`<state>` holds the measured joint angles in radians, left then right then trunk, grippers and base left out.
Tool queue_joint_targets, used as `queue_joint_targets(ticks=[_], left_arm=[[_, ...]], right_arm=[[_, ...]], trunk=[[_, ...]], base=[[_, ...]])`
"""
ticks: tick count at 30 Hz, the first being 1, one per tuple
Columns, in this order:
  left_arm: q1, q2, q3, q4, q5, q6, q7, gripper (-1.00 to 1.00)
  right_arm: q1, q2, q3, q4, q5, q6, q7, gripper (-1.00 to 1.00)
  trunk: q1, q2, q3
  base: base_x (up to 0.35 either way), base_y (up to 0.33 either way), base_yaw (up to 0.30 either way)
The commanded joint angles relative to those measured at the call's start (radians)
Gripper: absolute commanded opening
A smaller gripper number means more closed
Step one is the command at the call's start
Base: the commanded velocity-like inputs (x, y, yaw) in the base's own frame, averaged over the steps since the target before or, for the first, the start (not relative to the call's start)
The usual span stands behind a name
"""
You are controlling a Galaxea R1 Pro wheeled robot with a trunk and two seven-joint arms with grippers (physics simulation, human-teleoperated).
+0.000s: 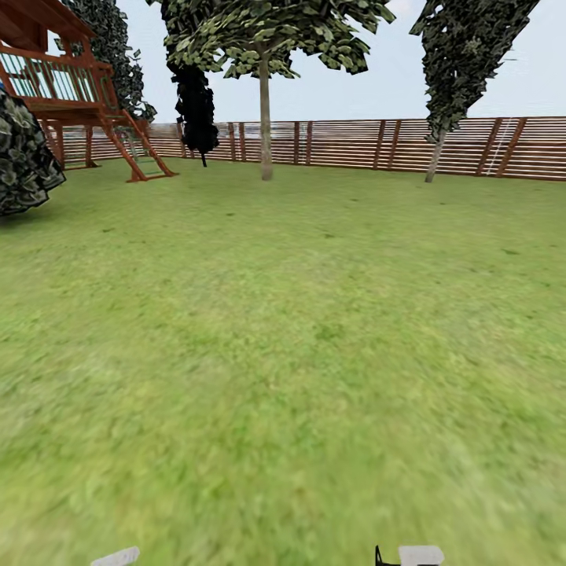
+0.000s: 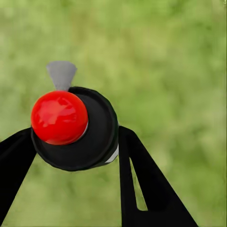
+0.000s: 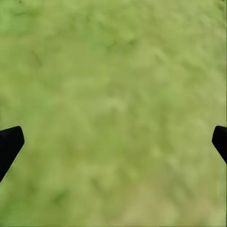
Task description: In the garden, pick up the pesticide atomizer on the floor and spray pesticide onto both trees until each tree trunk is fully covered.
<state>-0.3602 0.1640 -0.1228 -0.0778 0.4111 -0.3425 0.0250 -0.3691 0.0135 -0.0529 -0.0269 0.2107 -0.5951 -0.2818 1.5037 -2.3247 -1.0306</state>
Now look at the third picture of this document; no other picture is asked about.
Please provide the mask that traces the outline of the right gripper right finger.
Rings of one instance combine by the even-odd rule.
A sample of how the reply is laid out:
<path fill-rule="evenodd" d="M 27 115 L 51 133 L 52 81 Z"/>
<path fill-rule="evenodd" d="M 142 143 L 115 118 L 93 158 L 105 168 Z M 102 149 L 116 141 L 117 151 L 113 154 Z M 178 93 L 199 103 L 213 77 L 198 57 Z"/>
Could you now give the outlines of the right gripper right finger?
<path fill-rule="evenodd" d="M 227 164 L 227 128 L 216 126 L 212 143 Z"/>

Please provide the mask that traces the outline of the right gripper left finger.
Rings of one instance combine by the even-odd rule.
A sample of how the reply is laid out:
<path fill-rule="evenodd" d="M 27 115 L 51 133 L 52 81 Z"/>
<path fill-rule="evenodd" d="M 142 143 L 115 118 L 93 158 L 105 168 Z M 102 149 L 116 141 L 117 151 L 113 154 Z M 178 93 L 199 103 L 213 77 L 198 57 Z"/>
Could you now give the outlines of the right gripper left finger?
<path fill-rule="evenodd" d="M 20 126 L 0 131 L 0 183 L 25 143 Z"/>

